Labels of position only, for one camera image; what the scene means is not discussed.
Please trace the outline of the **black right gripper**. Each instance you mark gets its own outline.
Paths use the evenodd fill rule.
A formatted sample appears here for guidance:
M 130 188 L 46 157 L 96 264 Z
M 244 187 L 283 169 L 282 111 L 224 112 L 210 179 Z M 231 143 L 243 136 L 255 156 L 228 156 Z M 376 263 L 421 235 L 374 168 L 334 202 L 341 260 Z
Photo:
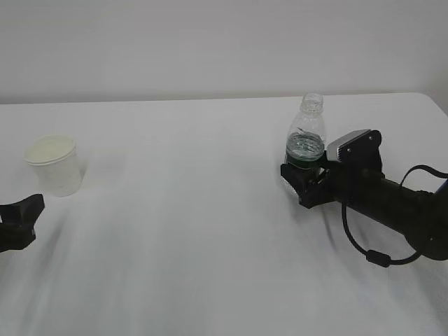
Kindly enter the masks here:
M 299 204 L 307 209 L 331 202 L 349 204 L 349 165 L 320 160 L 299 167 L 281 165 L 281 176 L 299 195 Z

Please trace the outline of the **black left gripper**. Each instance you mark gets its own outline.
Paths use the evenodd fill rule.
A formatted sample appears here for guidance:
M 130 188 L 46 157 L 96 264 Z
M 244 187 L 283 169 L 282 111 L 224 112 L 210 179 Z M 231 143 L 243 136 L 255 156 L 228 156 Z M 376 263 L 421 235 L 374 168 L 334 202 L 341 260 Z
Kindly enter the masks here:
M 35 223 L 45 209 L 42 194 L 1 205 L 1 252 L 19 251 L 35 239 Z

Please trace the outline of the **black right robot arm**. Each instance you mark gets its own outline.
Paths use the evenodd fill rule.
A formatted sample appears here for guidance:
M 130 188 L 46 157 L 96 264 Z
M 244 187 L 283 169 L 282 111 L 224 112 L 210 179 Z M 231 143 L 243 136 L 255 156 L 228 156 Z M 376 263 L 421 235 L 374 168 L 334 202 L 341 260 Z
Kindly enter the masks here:
M 288 135 L 281 176 L 311 209 L 338 202 L 346 236 L 365 259 L 381 267 L 406 265 L 421 256 L 447 259 L 447 184 L 436 192 L 411 190 L 388 180 L 382 172 L 382 135 L 374 129 L 352 131 L 324 146 L 321 138 L 302 129 Z M 414 249 L 403 259 L 364 249 L 347 221 L 353 209 L 400 233 Z

